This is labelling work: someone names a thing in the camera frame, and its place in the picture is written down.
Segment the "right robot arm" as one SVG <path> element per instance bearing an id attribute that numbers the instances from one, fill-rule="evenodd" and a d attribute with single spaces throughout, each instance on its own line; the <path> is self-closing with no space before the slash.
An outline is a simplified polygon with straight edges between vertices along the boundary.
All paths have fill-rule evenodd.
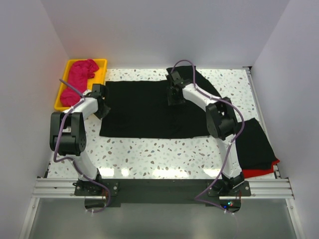
<path id="1" fill-rule="evenodd" d="M 220 154 L 224 157 L 222 168 L 208 188 L 217 193 L 228 193 L 244 183 L 236 149 L 237 117 L 239 110 L 228 97 L 220 98 L 199 87 L 189 79 L 183 79 L 177 71 L 167 75 L 168 104 L 180 105 L 190 101 L 205 112 L 209 134 L 217 140 Z"/>

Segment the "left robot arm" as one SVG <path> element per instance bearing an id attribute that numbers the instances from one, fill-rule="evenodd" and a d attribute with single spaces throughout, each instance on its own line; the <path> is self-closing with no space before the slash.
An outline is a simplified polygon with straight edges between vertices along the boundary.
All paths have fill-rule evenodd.
<path id="1" fill-rule="evenodd" d="M 49 145 L 55 163 L 68 160 L 78 174 L 75 187 L 89 195 L 111 195 L 102 184 L 99 169 L 94 166 L 86 152 L 87 137 L 84 121 L 95 115 L 103 119 L 110 111 L 106 105 L 107 88 L 103 84 L 93 84 L 86 95 L 69 83 L 62 81 L 80 100 L 67 111 L 54 112 L 50 118 Z"/>

